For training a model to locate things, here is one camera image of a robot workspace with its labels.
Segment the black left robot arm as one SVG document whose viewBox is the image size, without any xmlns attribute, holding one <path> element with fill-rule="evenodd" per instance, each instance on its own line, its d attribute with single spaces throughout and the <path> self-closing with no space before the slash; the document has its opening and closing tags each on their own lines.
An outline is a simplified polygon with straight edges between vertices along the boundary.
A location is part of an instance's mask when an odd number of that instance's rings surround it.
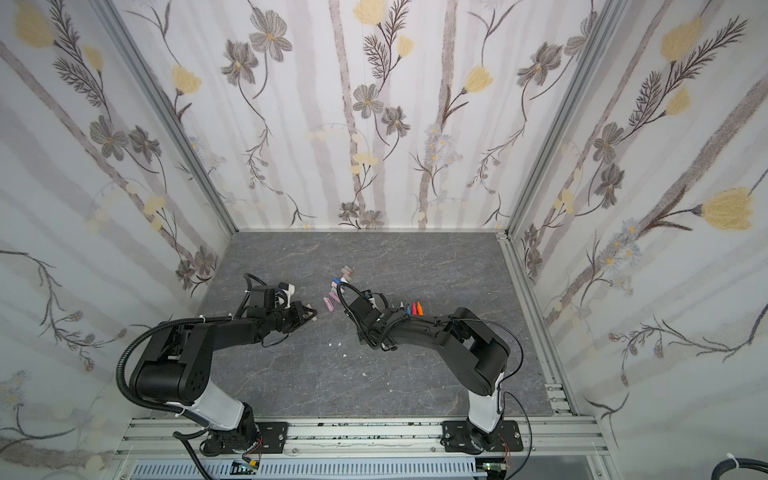
<svg viewBox="0 0 768 480">
<path fill-rule="evenodd" d="M 205 456 L 246 453 L 263 444 L 252 407 L 210 379 L 214 353 L 264 345 L 273 333 L 288 338 L 317 317 L 294 298 L 293 285 L 269 285 L 250 273 L 244 279 L 244 297 L 234 313 L 162 322 L 133 340 L 116 365 L 116 386 L 129 402 L 202 427 Z"/>
</svg>

